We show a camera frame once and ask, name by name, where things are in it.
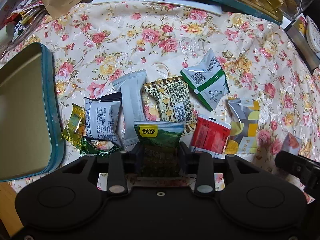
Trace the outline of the small white cup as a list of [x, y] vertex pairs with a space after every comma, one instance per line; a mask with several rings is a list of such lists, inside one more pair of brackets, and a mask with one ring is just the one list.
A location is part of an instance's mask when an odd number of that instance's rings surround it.
[[6, 45], [13, 39], [15, 32], [15, 22], [7, 23], [0, 31], [0, 44]]

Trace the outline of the red white snack packet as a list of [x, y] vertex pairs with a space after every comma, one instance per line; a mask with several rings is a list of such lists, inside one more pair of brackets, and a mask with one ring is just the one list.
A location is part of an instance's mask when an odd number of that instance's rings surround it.
[[194, 153], [209, 153], [213, 158], [221, 159], [230, 132], [231, 125], [198, 115], [190, 150]]

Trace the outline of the gold green candy wrapper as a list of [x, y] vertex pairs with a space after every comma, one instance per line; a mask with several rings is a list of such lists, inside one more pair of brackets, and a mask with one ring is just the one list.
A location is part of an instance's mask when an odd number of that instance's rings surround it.
[[86, 111], [83, 107], [72, 104], [73, 109], [70, 119], [62, 132], [62, 137], [75, 148], [81, 149], [81, 138], [85, 131]]

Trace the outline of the teal gold tin lid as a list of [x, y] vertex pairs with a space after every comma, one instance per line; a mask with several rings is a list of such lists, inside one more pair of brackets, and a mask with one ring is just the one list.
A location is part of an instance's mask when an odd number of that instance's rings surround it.
[[1, 181], [50, 172], [64, 153], [53, 54], [34, 42], [1, 68]]

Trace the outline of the grey long snack packet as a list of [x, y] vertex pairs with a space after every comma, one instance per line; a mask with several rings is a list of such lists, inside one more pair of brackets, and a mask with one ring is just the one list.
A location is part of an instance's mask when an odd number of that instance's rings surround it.
[[121, 103], [125, 124], [123, 145], [125, 148], [128, 148], [139, 141], [135, 132], [134, 122], [146, 120], [141, 96], [141, 90], [145, 81], [145, 70], [126, 74], [112, 81], [112, 86], [115, 91], [121, 92], [122, 94]]

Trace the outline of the white black-top snack packet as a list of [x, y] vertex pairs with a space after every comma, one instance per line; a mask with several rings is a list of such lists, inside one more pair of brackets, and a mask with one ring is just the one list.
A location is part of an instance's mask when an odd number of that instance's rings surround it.
[[92, 139], [108, 140], [121, 146], [116, 133], [121, 102], [121, 92], [98, 99], [85, 98], [86, 136]]

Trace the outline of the green yellow-label snack packet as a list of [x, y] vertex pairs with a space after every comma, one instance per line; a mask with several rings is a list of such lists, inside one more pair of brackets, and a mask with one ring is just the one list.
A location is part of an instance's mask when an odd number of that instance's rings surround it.
[[170, 178], [180, 172], [177, 147], [184, 124], [168, 121], [135, 121], [139, 142], [143, 146], [140, 175]]

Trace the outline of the white green-stripe snack packet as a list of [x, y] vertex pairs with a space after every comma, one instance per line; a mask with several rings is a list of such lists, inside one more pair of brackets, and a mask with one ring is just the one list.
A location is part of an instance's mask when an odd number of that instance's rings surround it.
[[184, 81], [208, 111], [213, 111], [220, 99], [229, 93], [225, 72], [210, 49], [201, 62], [180, 71]]

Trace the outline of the yellow patterned snack packet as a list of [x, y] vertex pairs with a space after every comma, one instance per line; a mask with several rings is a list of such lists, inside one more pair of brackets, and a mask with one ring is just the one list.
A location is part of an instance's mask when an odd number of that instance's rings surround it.
[[196, 116], [189, 96], [188, 84], [180, 76], [148, 82], [144, 92], [157, 103], [160, 120], [184, 124], [184, 135], [193, 134]]

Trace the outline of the white remote control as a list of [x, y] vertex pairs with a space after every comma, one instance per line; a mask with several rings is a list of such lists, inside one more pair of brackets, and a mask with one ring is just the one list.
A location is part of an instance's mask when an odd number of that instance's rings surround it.
[[307, 16], [307, 29], [306, 29], [306, 38], [307, 42], [313, 52], [320, 53], [320, 36], [319, 29], [314, 21]]

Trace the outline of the dark green candy wrapper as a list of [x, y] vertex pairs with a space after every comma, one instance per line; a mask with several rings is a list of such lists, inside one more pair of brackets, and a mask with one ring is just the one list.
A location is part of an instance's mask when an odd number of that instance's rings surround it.
[[81, 138], [80, 157], [97, 156], [107, 158], [112, 153], [121, 151], [121, 147], [109, 140], [98, 140], [89, 137]]

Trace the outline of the yellow grey pastry packet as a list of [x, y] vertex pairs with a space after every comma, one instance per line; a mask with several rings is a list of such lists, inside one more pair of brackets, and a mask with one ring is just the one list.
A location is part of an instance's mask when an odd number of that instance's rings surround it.
[[225, 154], [255, 154], [259, 121], [259, 102], [252, 99], [230, 99], [231, 131]]

